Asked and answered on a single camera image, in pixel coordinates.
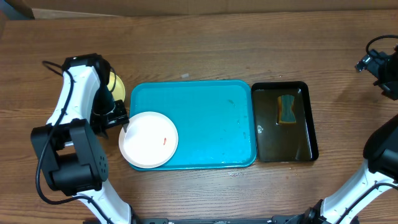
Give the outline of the green yellow sponge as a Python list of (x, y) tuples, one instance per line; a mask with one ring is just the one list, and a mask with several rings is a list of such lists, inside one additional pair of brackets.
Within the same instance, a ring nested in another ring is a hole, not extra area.
[(293, 95), (281, 95), (277, 98), (278, 112), (277, 112), (277, 123), (278, 124), (293, 124), (296, 123), (294, 115), (294, 101)]

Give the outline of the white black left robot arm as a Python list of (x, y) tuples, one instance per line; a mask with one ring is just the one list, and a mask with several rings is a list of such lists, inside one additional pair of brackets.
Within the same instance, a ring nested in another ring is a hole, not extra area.
[(79, 200), (100, 223), (140, 223), (110, 184), (99, 140), (108, 137), (107, 129), (129, 123), (123, 100), (115, 100), (108, 88), (113, 67), (99, 54), (43, 65), (63, 77), (63, 86), (51, 117), (30, 134), (39, 197), (51, 205)]

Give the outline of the yellow green plate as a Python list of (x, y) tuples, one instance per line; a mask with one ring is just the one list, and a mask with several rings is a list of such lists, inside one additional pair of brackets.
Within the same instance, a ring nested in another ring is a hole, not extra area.
[(107, 85), (108, 90), (112, 93), (115, 101), (125, 100), (126, 90), (123, 81), (114, 72), (109, 74), (109, 83)]

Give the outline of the pinkish white plate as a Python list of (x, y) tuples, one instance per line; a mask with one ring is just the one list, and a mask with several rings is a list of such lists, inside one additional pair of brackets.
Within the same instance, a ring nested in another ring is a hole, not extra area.
[(165, 115), (153, 111), (129, 118), (119, 135), (123, 158), (135, 167), (151, 169), (168, 162), (178, 147), (178, 131)]

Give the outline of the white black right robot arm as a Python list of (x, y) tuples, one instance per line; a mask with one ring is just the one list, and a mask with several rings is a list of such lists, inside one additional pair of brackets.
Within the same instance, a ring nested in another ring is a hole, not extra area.
[[(382, 94), (397, 99), (397, 52), (372, 50), (356, 65), (376, 78)], [(285, 223), (358, 223), (357, 214), (380, 194), (397, 189), (397, 117), (391, 118), (367, 140), (364, 161), (357, 172), (333, 195), (318, 201), (305, 213)]]

